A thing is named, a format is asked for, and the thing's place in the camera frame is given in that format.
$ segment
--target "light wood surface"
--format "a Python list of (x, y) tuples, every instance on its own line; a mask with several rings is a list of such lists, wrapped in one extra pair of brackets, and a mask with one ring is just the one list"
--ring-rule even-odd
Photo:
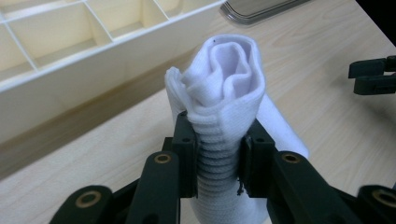
[[(219, 14), (206, 37), (227, 33), (257, 40), (267, 92), (332, 186), (353, 195), (362, 185), (393, 186), (396, 96), (356, 95), (347, 72), (396, 48), (355, 1), (313, 0), (248, 28)], [(1, 145), (0, 223), (48, 223), (79, 188), (117, 190), (137, 179), (146, 157), (173, 135), (163, 74), (171, 65), (183, 70), (193, 55)], [(181, 218), (197, 223), (186, 200)]]

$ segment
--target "white fabric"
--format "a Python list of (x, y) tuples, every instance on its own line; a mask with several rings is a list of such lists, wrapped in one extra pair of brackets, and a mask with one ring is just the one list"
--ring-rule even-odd
[(242, 35), (209, 38), (184, 75), (165, 76), (174, 120), (181, 111), (198, 133), (198, 199), (191, 199), (201, 223), (263, 223), (265, 199), (237, 196), (238, 148), (256, 118), (279, 150), (308, 156), (308, 150), (265, 94), (262, 59), (255, 41)]

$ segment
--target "screw hole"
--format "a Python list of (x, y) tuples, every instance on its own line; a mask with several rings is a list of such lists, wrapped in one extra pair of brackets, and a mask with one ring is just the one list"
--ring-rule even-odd
[(292, 155), (292, 154), (283, 154), (282, 159), (289, 163), (298, 163), (300, 162), (300, 158)]
[(154, 158), (157, 163), (167, 163), (171, 160), (171, 156), (167, 154), (160, 154)]
[(383, 189), (376, 189), (372, 193), (373, 197), (384, 205), (396, 208), (396, 195)]
[(95, 205), (100, 201), (102, 194), (99, 191), (91, 190), (81, 194), (76, 199), (76, 206), (79, 208), (87, 208)]

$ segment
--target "tray compartment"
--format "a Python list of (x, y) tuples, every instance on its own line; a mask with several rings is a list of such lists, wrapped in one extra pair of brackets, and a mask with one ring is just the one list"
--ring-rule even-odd
[(218, 2), (216, 0), (156, 0), (161, 9), (169, 18), (189, 13), (200, 7)]
[(113, 38), (137, 34), (168, 19), (153, 0), (89, 0)]
[(38, 68), (76, 61), (111, 43), (84, 4), (57, 8), (9, 25)]
[(25, 17), (64, 6), (77, 0), (5, 0), (0, 1), (0, 12), (6, 19)]
[(0, 87), (14, 80), (34, 72), (34, 68), (23, 55), (22, 51), (8, 32), (4, 24), (0, 24)]

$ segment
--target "white sock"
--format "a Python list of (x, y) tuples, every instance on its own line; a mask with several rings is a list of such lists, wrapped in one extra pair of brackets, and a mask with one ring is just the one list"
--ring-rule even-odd
[(174, 120), (187, 110), (202, 143), (198, 199), (191, 199), (201, 223), (263, 223), (265, 199), (237, 196), (238, 148), (253, 120), (274, 138), (279, 150), (308, 156), (308, 150), (265, 95), (262, 59), (256, 42), (242, 35), (209, 38), (187, 71), (165, 76)]

